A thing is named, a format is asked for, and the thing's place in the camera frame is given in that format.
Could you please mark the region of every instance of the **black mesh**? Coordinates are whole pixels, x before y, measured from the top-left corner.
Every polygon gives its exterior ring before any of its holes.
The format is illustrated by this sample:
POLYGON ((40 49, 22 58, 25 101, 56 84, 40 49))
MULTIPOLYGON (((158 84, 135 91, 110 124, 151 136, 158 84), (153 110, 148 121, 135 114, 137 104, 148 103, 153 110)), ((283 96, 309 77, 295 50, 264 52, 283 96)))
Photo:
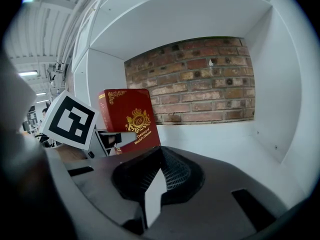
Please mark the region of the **black mesh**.
POLYGON ((112 174, 112 182, 125 199, 143 202, 145 192, 162 170, 167 192, 161 205, 188 201, 204 183, 203 170, 195 162, 165 147, 156 147, 119 165, 112 174))
POLYGON ((164 153, 163 158, 160 166, 165 177, 166 189, 169 191, 186 181, 190 176, 190 169, 169 153, 164 153))

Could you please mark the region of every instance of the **gray surface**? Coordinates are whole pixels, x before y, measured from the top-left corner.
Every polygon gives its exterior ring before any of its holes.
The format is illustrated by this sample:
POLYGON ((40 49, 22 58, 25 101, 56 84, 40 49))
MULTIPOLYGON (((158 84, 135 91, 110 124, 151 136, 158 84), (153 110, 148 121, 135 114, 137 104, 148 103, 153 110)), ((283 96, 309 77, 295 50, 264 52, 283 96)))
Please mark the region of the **gray surface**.
POLYGON ((111 177, 120 163, 137 157, 140 153, 119 154, 92 160, 66 163, 68 170, 90 166, 94 171, 72 177, 85 197, 102 213, 122 225, 133 219, 139 204, 123 199, 114 187, 111 177))
MULTIPOLYGON (((170 148, 196 162, 205 173, 202 188, 188 202, 165 205, 154 224, 143 234, 150 239, 239 240, 256 233, 231 192, 247 189, 276 218, 285 206, 267 188, 235 166, 188 151, 170 148)), ((72 177, 81 192, 106 216, 120 224, 132 219, 137 203, 124 200, 113 187, 114 168, 138 156, 127 153, 66 164, 68 169, 91 166, 94 171, 72 177)))
POLYGON ((79 239, 140 239, 138 236, 121 228, 98 211, 75 185, 72 178, 69 176, 66 167, 60 160, 58 153, 53 149, 47 149, 46 151, 57 192, 71 217, 79 239))
POLYGON ((231 194, 239 189, 247 189, 276 218, 286 212, 273 193, 235 166, 177 148, 170 149, 200 165, 205 182, 188 202, 163 206, 144 236, 157 240, 248 237, 256 230, 231 194))

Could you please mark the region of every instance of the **red and gold packaging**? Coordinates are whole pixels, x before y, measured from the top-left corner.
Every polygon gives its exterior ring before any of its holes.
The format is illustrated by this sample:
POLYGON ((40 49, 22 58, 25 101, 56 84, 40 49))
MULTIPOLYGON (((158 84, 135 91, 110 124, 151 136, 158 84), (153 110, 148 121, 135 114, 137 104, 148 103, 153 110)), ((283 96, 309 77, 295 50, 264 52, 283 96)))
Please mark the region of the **red and gold packaging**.
POLYGON ((108 132, 136 132, 136 140, 116 148, 126 153, 160 146, 147 89, 106 89, 99 93, 101 114, 108 132))

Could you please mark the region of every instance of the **gold emblem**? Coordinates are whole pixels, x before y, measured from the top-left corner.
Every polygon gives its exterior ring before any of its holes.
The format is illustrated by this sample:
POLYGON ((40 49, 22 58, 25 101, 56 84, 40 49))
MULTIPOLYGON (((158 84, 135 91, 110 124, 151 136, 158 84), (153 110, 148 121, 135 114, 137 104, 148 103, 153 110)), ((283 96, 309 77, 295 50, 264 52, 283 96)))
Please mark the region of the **gold emblem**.
POLYGON ((106 112, 106 106, 105 106, 105 104, 100 103, 100 109, 101 109, 102 114, 104 114, 104 113, 106 112))
POLYGON ((100 95, 99 95, 99 100, 102 99, 102 98, 104 98, 104 97, 106 97, 106 94, 100 94, 100 95))
POLYGON ((126 90, 116 90, 113 92, 108 92, 108 96, 109 96, 109 103, 112 105, 114 103, 114 99, 115 97, 119 97, 122 96, 126 93, 126 90))
POLYGON ((142 110, 136 108, 132 111, 132 115, 133 118, 130 116, 126 117, 128 124, 125 125, 125 128, 127 131, 138 133, 151 124, 150 117, 147 115, 146 110, 144 110, 142 114, 142 110))

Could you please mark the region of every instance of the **red brick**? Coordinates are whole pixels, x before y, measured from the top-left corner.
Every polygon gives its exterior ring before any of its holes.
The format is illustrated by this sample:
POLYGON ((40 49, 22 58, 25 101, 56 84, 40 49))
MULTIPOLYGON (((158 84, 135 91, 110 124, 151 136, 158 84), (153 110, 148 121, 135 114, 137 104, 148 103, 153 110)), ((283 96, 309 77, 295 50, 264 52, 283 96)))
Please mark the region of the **red brick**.
POLYGON ((188 41, 183 44, 184 50, 190 50, 194 48, 199 48, 204 46, 204 40, 194 40, 194 41, 188 41))
POLYGON ((183 49, 183 44, 181 43, 175 43, 173 45, 169 45, 165 48, 165 50, 168 50, 169 53, 180 51, 183 49))
POLYGON ((132 79, 134 83, 140 83, 142 80, 146 80, 148 78, 148 72, 144 71, 144 72, 140 72, 135 74, 132 79))
POLYGON ((157 57, 154 61, 153 64, 155 67, 160 67, 163 65, 171 64, 175 61, 175 57, 173 54, 165 54, 157 57))
POLYGON ((218 66, 246 66, 246 58, 244 57, 218 57, 217 63, 218 66))
POLYGON ((151 104, 152 104, 152 105, 158 105, 158 104, 160 104, 159 97, 153 97, 153 98, 151 98, 151 104))
POLYGON ((247 64, 249 67, 252 67, 251 58, 245 58, 245 60, 246 60, 246 64, 247 64))
POLYGON ((141 54, 130 59, 130 62, 128 63, 130 63, 131 66, 137 66, 137 65, 143 64, 145 62, 145 59, 146 58, 143 56, 143 54, 141 54))
POLYGON ((179 95, 168 95, 168 96, 162 96, 160 97, 161 104, 172 104, 172 103, 178 103, 180 100, 179 95))
POLYGON ((208 65, 207 65, 206 59, 201 58, 201 59, 189 60, 187 62, 187 66, 189 70, 195 70, 195 69, 206 68, 208 65))
POLYGON ((237 50, 239 55, 250 55, 247 47, 238 47, 237 50))
POLYGON ((146 61, 143 65, 138 65, 138 71, 143 71, 143 70, 148 70, 151 68, 156 67, 157 65, 155 65, 154 61, 146 61))
POLYGON ((227 67, 223 69, 223 75, 225 77, 253 76, 254 71, 252 67, 227 67))
POLYGON ((223 94, 219 90, 208 90, 201 92, 190 92, 181 95, 182 102, 216 100, 223 98, 223 94))
POLYGON ((131 67, 131 59, 124 62, 124 67, 125 67, 125 69, 128 69, 131 67))
POLYGON ((183 122, 201 122, 201 121, 218 121, 223 119, 222 112, 205 112, 183 114, 181 117, 183 122))
POLYGON ((225 119, 239 119, 243 117, 242 110, 233 110, 225 112, 225 119))
POLYGON ((181 122, 181 115, 179 114, 164 114, 163 115, 164 122, 181 122))
POLYGON ((194 79, 200 79, 200 78, 212 78, 212 77, 218 77, 220 76, 221 71, 219 68, 212 69, 212 68, 206 68, 201 69, 197 71, 187 71, 182 72, 179 74, 179 79, 181 81, 185 80, 194 80, 194 79))
POLYGON ((244 96, 245 97, 254 97, 255 96, 255 88, 244 89, 244 96))
POLYGON ((156 58, 158 55, 159 55, 159 49, 154 49, 154 50, 147 51, 145 56, 148 60, 151 60, 156 58))
POLYGON ((223 75, 225 77, 238 77, 241 75, 241 72, 238 67, 227 67, 223 69, 223 75))
POLYGON ((161 94, 172 94, 178 92, 184 92, 188 90, 188 85, 186 83, 174 83, 171 85, 166 85, 162 87, 157 87, 151 90, 151 96, 161 95, 161 94))
POLYGON ((212 87, 213 88, 221 88, 221 87, 226 87, 226 79, 225 78, 221 78, 221 79, 214 79, 212 81, 212 87))
POLYGON ((251 108, 251 99, 248 98, 248 99, 245 100, 245 107, 246 108, 251 108))
POLYGON ((238 55, 235 47, 219 47, 219 53, 221 55, 238 55))
POLYGON ((214 103, 214 106, 216 110, 240 109, 240 108, 246 107, 246 100, 241 99, 241 100, 216 101, 214 103))
POLYGON ((152 78, 156 76, 167 75, 177 71, 182 71, 185 69, 185 66, 186 66, 185 63, 181 62, 181 63, 175 63, 175 64, 166 65, 166 66, 161 66, 158 68, 153 68, 148 71, 148 77, 152 78))
POLYGON ((254 87, 255 86, 255 79, 250 78, 250 86, 254 87))
POLYGON ((215 110, 225 110, 227 108, 227 101, 216 101, 214 102, 215 110))
POLYGON ((176 60, 181 61, 185 59, 192 59, 200 57, 200 51, 199 50, 185 50, 185 51, 179 51, 176 53, 176 60))
POLYGON ((253 76, 254 75, 254 70, 252 67, 241 67, 240 68, 240 73, 242 76, 253 76))
POLYGON ((240 39, 240 42, 241 42, 241 45, 242 45, 242 46, 244 46, 244 47, 247 46, 246 40, 240 39))
POLYGON ((224 94, 226 99, 242 98, 244 96, 243 89, 226 89, 224 94))
POLYGON ((192 104, 192 111, 211 111, 212 103, 211 102, 200 102, 192 104))
POLYGON ((177 74, 170 74, 158 77, 158 86, 167 85, 167 84, 174 84, 178 82, 178 75, 177 74))
POLYGON ((204 41, 205 46, 241 46, 238 38, 211 38, 204 41))
POLYGON ((142 89, 142 82, 139 83, 130 83, 127 85, 129 89, 142 89))
POLYGON ((157 79, 151 78, 141 82, 142 88, 152 87, 157 85, 157 79))
POLYGON ((241 100, 230 100, 230 101, 227 101, 227 107, 228 108, 230 107, 231 109, 245 108, 246 107, 246 100, 245 99, 241 99, 241 100))
POLYGON ((125 80, 126 80, 126 84, 127 84, 127 85, 133 83, 132 76, 126 76, 126 77, 125 77, 125 80))
POLYGON ((249 86, 249 78, 233 78, 233 86, 249 86))
POLYGON ((199 51, 202 57, 219 55, 217 47, 203 47, 199 51))
POLYGON ((190 91, 200 91, 200 90, 207 90, 211 88, 212 88, 212 85, 210 80, 193 81, 189 83, 190 91))
POLYGON ((137 72, 138 72, 138 69, 136 66, 130 66, 130 67, 125 68, 125 75, 126 76, 131 76, 137 72))
POLYGON ((156 105, 156 106, 153 106, 153 112, 155 114, 190 112, 190 105, 189 104, 156 105))
POLYGON ((155 114, 154 119, 156 123, 161 123, 162 122, 162 115, 160 114, 155 114))
POLYGON ((247 108, 244 110, 244 117, 251 118, 255 116, 255 109, 254 108, 247 108))

